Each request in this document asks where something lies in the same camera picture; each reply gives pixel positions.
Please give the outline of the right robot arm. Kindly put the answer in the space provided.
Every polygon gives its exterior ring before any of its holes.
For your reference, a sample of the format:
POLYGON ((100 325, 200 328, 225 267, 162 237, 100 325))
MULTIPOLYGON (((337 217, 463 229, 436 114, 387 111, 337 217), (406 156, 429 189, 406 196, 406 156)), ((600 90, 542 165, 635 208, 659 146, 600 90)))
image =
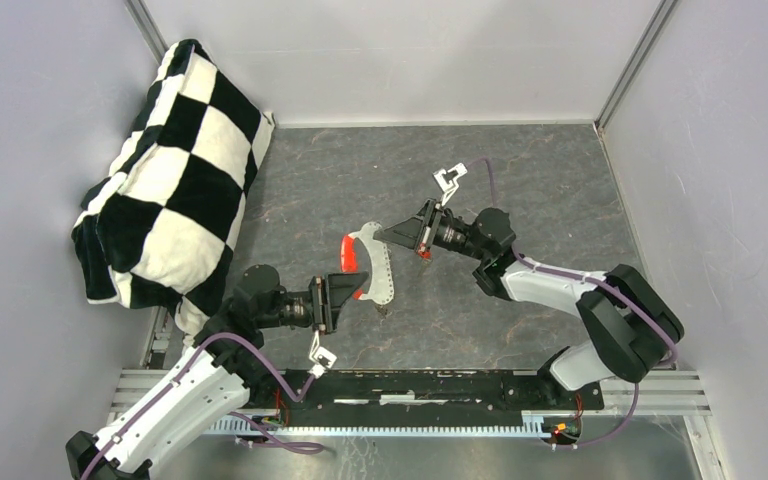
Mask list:
POLYGON ((553 355, 539 370, 540 400, 562 408, 582 387, 616 377, 643 380, 655 367, 678 360, 685 330, 636 268, 619 264, 604 271, 579 271, 540 263, 520 254, 507 212, 489 207, 472 222, 429 199, 407 220, 375 239, 429 258, 433 248, 478 260, 473 272, 488 296, 539 304, 582 321, 588 339, 553 355))

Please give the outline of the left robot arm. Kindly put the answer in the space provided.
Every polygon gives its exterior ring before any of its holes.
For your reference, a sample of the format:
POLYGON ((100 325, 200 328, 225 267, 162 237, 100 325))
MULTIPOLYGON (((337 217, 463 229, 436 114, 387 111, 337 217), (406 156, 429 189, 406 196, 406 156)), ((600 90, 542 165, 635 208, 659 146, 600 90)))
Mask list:
POLYGON ((192 346, 122 417, 96 433, 79 431, 65 449, 74 479, 148 479, 173 455, 222 417, 245 406, 262 407, 282 389, 302 401, 336 357, 321 338, 336 330, 342 307, 361 289, 368 272, 313 277, 306 289, 289 291, 278 271, 248 268, 195 337, 192 346), (311 368, 292 386, 262 353, 263 330, 312 331, 311 368))

